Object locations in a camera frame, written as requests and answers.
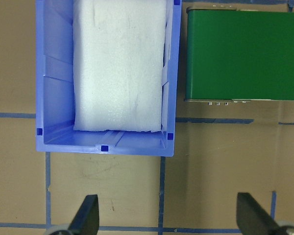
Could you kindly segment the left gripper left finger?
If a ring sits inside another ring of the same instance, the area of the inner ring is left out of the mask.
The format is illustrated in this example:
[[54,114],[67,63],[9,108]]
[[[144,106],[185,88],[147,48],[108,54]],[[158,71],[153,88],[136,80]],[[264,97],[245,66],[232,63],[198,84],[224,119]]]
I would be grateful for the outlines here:
[[87,195],[75,217],[69,224],[68,231],[73,235],[96,235],[99,230],[99,204],[96,194]]

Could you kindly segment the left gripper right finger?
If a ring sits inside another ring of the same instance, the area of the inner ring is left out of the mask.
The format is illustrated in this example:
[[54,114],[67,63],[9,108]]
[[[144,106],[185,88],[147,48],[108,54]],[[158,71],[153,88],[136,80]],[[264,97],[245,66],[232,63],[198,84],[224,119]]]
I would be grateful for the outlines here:
[[247,192],[237,194],[236,222],[243,235],[283,234],[283,228]]

